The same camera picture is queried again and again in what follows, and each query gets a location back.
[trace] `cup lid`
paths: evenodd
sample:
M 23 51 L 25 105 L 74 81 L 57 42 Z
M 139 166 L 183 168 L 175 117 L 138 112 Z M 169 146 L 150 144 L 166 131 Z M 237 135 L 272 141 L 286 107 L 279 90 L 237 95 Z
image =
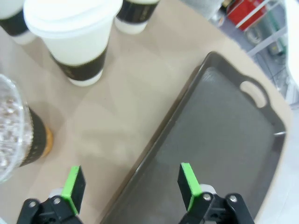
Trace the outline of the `cup lid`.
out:
M 2 182 L 16 167 L 19 167 L 24 157 L 22 144 L 25 122 L 23 101 L 17 87 L 2 74 L 0 74 L 0 104 L 0 182 Z
M 65 38 L 115 17 L 121 6 L 122 0 L 25 0 L 24 17 L 37 36 Z

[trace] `clear plastic cup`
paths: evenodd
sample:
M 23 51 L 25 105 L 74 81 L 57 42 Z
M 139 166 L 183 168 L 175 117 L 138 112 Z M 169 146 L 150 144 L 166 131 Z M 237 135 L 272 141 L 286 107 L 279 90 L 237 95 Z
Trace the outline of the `clear plastic cup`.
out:
M 0 26 L 18 44 L 28 44 L 35 39 L 24 21 L 24 0 L 0 0 Z
M 45 156 L 52 145 L 51 131 L 27 106 L 15 84 L 0 74 L 0 182 L 19 166 Z
M 88 86 L 99 80 L 110 30 L 122 0 L 26 0 L 25 21 L 41 37 L 68 79 Z
M 114 23 L 126 34 L 141 33 L 155 11 L 159 0 L 124 0 Z

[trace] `red box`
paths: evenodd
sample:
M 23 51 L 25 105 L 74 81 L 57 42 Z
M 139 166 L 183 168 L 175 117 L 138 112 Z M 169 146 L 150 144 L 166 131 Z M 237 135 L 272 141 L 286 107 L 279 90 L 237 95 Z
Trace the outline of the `red box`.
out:
M 252 12 L 263 0 L 236 0 L 228 9 L 228 18 L 237 25 L 250 12 Z M 239 29 L 245 31 L 258 19 L 267 13 L 266 7 L 262 7 L 254 15 L 252 15 L 246 22 L 244 22 Z

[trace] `white plastic lid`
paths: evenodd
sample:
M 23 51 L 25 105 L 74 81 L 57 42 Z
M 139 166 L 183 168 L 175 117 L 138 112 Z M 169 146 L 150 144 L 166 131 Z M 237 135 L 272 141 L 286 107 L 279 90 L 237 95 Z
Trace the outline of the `white plastic lid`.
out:
M 25 0 L 24 17 L 37 36 L 66 38 L 114 18 L 121 6 L 122 0 Z

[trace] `tray handle cutout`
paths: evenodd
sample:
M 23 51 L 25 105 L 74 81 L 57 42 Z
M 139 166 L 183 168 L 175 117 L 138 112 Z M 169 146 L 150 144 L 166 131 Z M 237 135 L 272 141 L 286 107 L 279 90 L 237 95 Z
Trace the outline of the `tray handle cutout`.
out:
M 240 84 L 240 90 L 246 93 L 256 104 L 258 108 L 262 108 L 268 104 L 267 97 L 263 91 L 250 81 L 244 81 Z

